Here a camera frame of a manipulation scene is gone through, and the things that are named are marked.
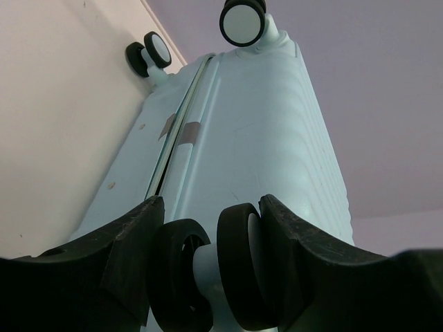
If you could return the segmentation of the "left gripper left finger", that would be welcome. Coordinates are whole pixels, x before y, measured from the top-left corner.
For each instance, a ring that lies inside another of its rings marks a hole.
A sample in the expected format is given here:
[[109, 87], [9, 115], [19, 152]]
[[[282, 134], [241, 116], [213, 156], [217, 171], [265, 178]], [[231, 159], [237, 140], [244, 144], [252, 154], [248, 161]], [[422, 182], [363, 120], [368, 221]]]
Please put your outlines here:
[[2, 331], [140, 331], [147, 260], [165, 208], [152, 196], [38, 257], [1, 259]]

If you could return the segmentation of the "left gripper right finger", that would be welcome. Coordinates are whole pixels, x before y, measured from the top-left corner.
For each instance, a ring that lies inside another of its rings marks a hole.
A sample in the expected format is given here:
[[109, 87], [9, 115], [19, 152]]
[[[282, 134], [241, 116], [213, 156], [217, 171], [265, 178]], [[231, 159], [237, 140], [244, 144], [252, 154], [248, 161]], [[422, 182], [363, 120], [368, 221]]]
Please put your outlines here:
[[441, 331], [442, 251], [368, 252], [260, 199], [279, 331]]

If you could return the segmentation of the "light blue hardshell suitcase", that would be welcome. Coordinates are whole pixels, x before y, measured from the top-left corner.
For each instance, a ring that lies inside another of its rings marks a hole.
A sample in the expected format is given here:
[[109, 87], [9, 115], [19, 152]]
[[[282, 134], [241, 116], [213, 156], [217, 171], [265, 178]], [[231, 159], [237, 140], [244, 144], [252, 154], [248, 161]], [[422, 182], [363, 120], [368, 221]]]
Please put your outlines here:
[[79, 238], [150, 196], [164, 221], [199, 222], [210, 240], [199, 258], [214, 264], [220, 212], [265, 194], [334, 237], [352, 243], [347, 190], [302, 53], [263, 1], [227, 1], [219, 28], [233, 45], [168, 74], [172, 56], [156, 32], [125, 56], [154, 89], [86, 214]]

